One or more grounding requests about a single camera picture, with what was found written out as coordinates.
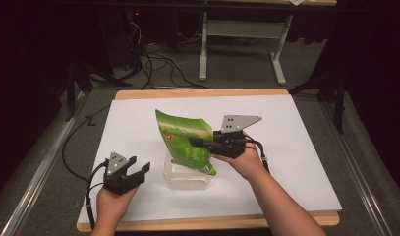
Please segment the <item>gray carpet floor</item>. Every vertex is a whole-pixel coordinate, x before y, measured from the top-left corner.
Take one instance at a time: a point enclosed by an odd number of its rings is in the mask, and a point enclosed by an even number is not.
[[[311,74],[323,43],[305,45],[302,41],[288,42],[281,55],[281,64],[287,81],[280,87],[268,60],[268,48],[275,47],[274,41],[256,43],[255,40],[238,40],[228,48],[227,42],[213,41],[208,52],[208,74],[206,82],[198,81],[200,49],[196,43],[185,44],[177,50],[153,45],[148,51],[151,57],[160,54],[178,65],[187,80],[211,89],[291,89],[305,82]],[[147,58],[143,65],[149,67]],[[163,61],[153,60],[155,69],[149,89],[187,86],[181,74]],[[125,72],[116,69],[117,75]],[[94,82],[94,90],[86,93],[85,103],[77,114],[73,129],[99,109],[110,104],[120,89],[140,89],[147,81],[144,72],[128,79],[132,88],[117,88]],[[340,145],[340,139],[347,141],[348,148],[356,159],[363,176],[378,202],[389,231],[400,235],[400,192],[380,161],[369,136],[360,122],[351,98],[346,96],[346,110],[343,116],[344,136],[336,135],[325,114],[330,104],[319,103],[314,94],[306,91],[295,97],[297,108],[312,138],[315,149],[326,170],[334,190],[343,206],[339,212],[340,223],[325,227],[330,235],[389,235],[380,234],[361,190],[355,185],[355,178],[348,165],[348,154]],[[23,163],[12,176],[0,195],[0,234],[24,194],[29,181],[40,162],[51,151],[53,142],[65,126],[65,107],[54,120],[36,145],[30,150]],[[102,136],[108,109],[93,117],[95,126],[84,125],[71,137],[65,148],[68,164],[78,173],[89,176],[97,147]],[[19,235],[85,235],[76,229],[76,222],[83,205],[86,182],[71,175],[62,163],[61,151],[56,153],[55,164],[39,192],[29,215],[20,227]],[[135,232],[131,235],[202,235],[203,232]],[[207,235],[268,235],[267,229],[208,231]]]

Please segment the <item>chip bag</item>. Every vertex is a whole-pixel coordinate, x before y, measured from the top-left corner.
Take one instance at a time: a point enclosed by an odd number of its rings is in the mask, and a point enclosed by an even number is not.
[[[155,112],[159,131],[172,156],[172,163],[215,175],[216,171],[209,162],[209,150],[193,147],[188,139],[212,141],[212,128],[203,119],[171,116],[159,110]]]

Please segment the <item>white board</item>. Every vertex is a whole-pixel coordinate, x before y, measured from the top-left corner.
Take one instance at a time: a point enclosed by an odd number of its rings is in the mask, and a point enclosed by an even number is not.
[[[307,211],[337,211],[341,205],[315,152],[290,95],[114,100],[95,159],[94,168],[117,152],[138,161],[128,174],[150,162],[123,221],[179,219],[262,214],[249,183],[225,162],[211,159],[217,175],[206,190],[173,191],[162,177],[165,144],[154,110],[174,116],[203,118],[219,130],[224,115],[256,115],[262,120],[245,131],[264,146],[270,172]],[[98,171],[93,185],[102,182]],[[96,217],[96,194],[91,191]],[[88,223],[83,207],[78,223]]]

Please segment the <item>green snack bag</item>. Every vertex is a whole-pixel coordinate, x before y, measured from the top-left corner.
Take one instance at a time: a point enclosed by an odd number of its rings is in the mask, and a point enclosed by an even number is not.
[[[216,171],[209,162],[209,150],[193,147],[188,138],[212,141],[212,129],[202,119],[191,119],[167,115],[156,110],[159,131],[172,156],[172,163],[196,169],[208,175]]]

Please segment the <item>transparent plastic box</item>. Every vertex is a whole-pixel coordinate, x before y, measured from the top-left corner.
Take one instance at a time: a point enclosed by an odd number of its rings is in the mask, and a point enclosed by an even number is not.
[[[208,187],[211,177],[194,169],[173,164],[168,149],[165,151],[163,163],[163,178],[172,190],[204,190]]]

